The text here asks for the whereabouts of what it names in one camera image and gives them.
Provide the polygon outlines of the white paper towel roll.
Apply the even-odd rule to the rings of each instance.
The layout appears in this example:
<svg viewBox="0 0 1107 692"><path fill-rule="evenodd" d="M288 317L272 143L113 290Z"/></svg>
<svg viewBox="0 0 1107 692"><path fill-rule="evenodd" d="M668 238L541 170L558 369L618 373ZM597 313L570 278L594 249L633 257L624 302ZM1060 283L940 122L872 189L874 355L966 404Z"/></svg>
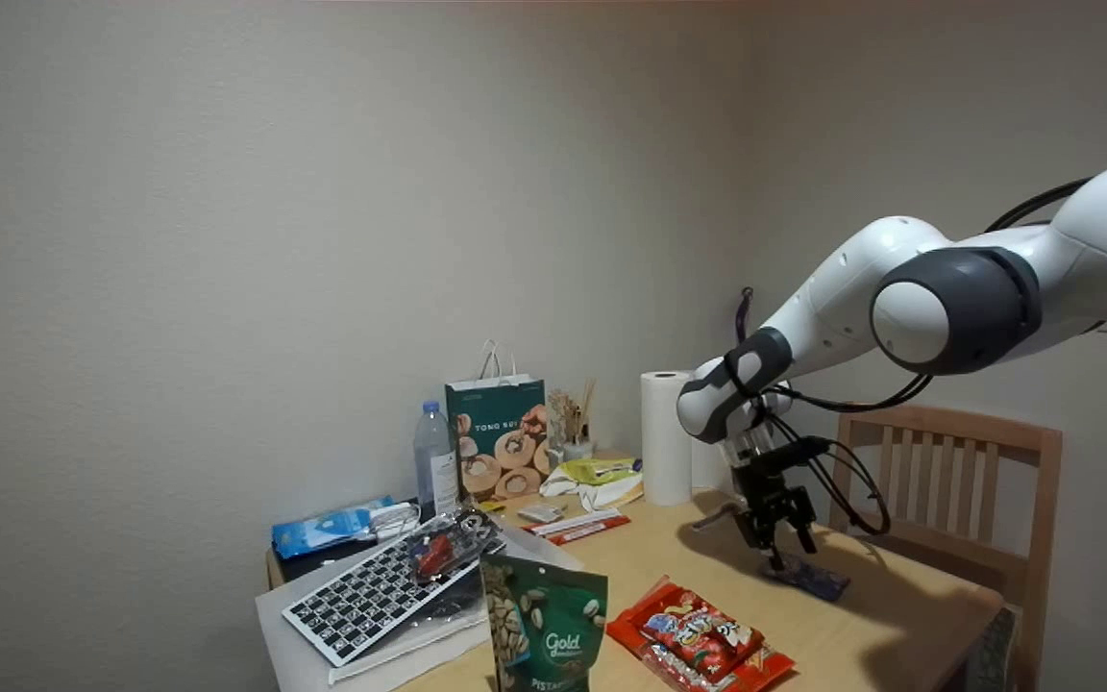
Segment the white paper towel roll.
<svg viewBox="0 0 1107 692"><path fill-rule="evenodd" d="M677 397L690 380L686 371L641 374L640 425L643 486L649 503L679 507L693 490L691 442L677 416Z"/></svg>

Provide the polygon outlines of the red sachet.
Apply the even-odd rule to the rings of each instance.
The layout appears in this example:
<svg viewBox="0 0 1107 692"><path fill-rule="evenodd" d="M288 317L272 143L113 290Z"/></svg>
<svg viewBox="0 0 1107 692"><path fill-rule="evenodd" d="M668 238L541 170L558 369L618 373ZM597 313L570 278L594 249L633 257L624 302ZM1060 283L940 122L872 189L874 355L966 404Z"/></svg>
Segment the red sachet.
<svg viewBox="0 0 1107 692"><path fill-rule="evenodd" d="M769 692L796 667L763 631L669 577L607 622L606 634L676 692Z"/></svg>

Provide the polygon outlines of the grey metal spoon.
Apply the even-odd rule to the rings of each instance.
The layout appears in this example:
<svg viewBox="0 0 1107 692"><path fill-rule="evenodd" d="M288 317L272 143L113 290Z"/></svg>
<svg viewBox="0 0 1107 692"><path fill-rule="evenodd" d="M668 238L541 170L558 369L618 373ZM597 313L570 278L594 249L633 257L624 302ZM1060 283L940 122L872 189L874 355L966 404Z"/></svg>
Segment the grey metal spoon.
<svg viewBox="0 0 1107 692"><path fill-rule="evenodd" d="M699 521L694 521L693 525L691 525L691 530L706 531L710 527L715 526L716 523L724 521L726 518L744 515L746 512L747 510L745 508L735 503L721 504L716 512L712 512L710 515L700 518Z"/></svg>

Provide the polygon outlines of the jar with reed sticks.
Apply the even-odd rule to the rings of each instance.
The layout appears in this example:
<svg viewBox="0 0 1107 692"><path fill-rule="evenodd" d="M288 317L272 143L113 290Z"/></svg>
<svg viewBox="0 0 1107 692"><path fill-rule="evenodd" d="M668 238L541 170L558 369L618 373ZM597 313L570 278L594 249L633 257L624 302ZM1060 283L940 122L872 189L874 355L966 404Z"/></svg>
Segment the jar with reed sticks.
<svg viewBox="0 0 1107 692"><path fill-rule="evenodd" d="M590 412L596 397L597 376L588 376L579 394L561 388L548 394L549 438L559 459L571 461L593 455L596 443L590 438Z"/></svg>

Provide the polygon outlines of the green paper gift bag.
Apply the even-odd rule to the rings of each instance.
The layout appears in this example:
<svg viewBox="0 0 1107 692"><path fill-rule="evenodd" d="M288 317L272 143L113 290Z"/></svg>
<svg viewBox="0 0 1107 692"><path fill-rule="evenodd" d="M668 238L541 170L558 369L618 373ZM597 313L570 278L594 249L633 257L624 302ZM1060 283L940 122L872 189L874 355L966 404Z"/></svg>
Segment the green paper gift bag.
<svg viewBox="0 0 1107 692"><path fill-rule="evenodd" d="M444 385L467 500L509 500L534 495L551 473L546 383L520 372L500 343L486 340L480 366Z"/></svg>

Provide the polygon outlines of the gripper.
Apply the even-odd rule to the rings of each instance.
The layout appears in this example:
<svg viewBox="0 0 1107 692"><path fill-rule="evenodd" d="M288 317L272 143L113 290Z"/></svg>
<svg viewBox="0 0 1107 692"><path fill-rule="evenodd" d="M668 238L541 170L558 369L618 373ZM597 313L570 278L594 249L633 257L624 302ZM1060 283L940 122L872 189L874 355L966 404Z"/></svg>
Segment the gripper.
<svg viewBox="0 0 1107 692"><path fill-rule="evenodd" d="M818 552L813 531L816 515L813 500L804 486L788 485L782 473L769 476L752 463L733 467L732 478L735 489L748 507L742 512L742 523L755 535L752 547L764 557L766 568L770 571L785 569L780 549L775 543L775 527L780 521L787 521L794 527L806 555Z"/></svg>

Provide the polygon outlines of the wooden chair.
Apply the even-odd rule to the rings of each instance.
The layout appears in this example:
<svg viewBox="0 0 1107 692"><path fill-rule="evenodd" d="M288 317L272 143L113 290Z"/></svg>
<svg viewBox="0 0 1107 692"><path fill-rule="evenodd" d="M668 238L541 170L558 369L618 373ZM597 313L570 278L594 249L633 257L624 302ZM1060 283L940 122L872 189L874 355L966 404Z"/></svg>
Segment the wooden chair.
<svg viewBox="0 0 1107 692"><path fill-rule="evenodd" d="M1064 437L1061 431L946 407L844 413L836 433L853 452L875 450L877 486L891 517L879 539L914 559L993 588L1018 616L1008 658L1011 692L1037 692L1046 634ZM1026 552L996 543L1000 468L1031 469Z"/></svg>

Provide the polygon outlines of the white keyboard with black keys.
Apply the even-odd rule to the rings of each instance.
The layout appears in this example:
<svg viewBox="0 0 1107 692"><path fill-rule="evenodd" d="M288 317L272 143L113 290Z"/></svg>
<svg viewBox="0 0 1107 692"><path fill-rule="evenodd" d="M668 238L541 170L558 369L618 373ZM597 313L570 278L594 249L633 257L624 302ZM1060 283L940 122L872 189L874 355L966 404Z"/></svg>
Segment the white keyboard with black keys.
<svg viewBox="0 0 1107 692"><path fill-rule="evenodd" d="M406 549L413 531L383 544L372 559L339 574L283 610L284 622L330 665L346 667L403 624L416 626L439 617L444 608L465 608L474 601L467 582L478 576L480 560L449 580L417 583Z"/></svg>

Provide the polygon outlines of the white crumpled plastic bag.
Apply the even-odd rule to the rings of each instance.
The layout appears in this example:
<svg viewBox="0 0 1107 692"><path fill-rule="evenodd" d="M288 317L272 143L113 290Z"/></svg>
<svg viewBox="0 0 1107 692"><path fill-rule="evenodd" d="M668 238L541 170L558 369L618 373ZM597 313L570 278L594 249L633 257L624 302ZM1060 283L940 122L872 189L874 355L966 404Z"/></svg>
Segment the white crumpled plastic bag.
<svg viewBox="0 0 1107 692"><path fill-rule="evenodd" d="M642 498L643 490L645 490L645 486L643 486L643 473L641 478L590 486L568 479L562 469L558 469L558 467L541 483L540 495L542 498L575 495L584 512L601 512L601 509L623 507L632 503L632 500Z"/></svg>

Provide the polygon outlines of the yellow-green packet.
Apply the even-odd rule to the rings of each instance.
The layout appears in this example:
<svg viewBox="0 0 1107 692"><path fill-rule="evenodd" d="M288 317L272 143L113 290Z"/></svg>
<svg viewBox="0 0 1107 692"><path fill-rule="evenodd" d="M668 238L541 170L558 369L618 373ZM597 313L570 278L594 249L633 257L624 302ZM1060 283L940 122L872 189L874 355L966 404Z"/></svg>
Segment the yellow-green packet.
<svg viewBox="0 0 1107 692"><path fill-rule="evenodd" d="M567 459L558 469L562 469L568 479L590 486L642 477L640 459L637 458Z"/></svg>

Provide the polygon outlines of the green pistachio bag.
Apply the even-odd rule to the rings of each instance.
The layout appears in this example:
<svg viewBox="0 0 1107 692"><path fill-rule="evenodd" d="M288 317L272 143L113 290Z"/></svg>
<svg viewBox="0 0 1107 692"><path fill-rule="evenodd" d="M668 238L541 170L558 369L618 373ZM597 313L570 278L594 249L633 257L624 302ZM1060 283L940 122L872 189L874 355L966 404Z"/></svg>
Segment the green pistachio bag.
<svg viewBox="0 0 1107 692"><path fill-rule="evenodd" d="M609 579L517 556L480 560L497 692L590 692Z"/></svg>

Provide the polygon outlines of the clear bag with red item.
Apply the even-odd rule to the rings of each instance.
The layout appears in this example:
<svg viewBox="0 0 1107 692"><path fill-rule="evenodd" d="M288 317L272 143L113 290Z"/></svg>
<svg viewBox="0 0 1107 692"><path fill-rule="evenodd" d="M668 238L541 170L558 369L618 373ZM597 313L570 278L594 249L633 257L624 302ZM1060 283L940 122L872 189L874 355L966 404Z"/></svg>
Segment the clear bag with red item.
<svg viewBox="0 0 1107 692"><path fill-rule="evenodd" d="M406 539L408 568L417 583L449 580L504 546L500 526L486 512L462 508L423 523Z"/></svg>

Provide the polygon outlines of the black box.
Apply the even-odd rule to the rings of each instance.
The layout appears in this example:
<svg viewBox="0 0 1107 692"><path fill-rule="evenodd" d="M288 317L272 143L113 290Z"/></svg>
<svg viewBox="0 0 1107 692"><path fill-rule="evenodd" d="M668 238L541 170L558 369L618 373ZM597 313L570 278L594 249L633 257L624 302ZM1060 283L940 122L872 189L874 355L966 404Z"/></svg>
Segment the black box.
<svg viewBox="0 0 1107 692"><path fill-rule="evenodd" d="M307 555L289 557L288 559L282 557L275 546L271 546L265 552L265 570L267 570L269 588L278 588L303 577L306 574L311 574L322 566L346 559L348 556L365 552L366 549L375 546L377 546L375 540L346 540L346 543L339 543L315 552L307 552Z"/></svg>

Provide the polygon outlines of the red and white flat packet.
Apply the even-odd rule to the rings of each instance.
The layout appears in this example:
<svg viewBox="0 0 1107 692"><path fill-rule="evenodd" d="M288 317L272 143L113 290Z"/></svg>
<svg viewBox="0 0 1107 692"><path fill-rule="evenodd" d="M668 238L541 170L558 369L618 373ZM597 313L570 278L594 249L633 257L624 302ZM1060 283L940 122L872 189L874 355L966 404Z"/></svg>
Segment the red and white flat packet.
<svg viewBox="0 0 1107 692"><path fill-rule="evenodd" d="M631 521L619 509L601 509L601 512L589 512L572 518L565 518L561 521L541 523L541 525L523 526L524 531L528 531L535 537L540 537L554 546L566 546L568 543L576 543L584 537L590 537L601 531L618 529Z"/></svg>

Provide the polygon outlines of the clear plastic water bottle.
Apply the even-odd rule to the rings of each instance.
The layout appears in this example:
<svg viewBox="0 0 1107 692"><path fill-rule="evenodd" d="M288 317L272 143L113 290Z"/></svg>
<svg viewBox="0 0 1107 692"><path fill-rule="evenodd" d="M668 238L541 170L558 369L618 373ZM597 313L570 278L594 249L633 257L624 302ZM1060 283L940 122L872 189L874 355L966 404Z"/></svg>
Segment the clear plastic water bottle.
<svg viewBox="0 0 1107 692"><path fill-rule="evenodd" d="M436 400L422 404L422 416L414 430L414 472L417 500L423 520L455 512L461 504L457 447L447 416Z"/></svg>

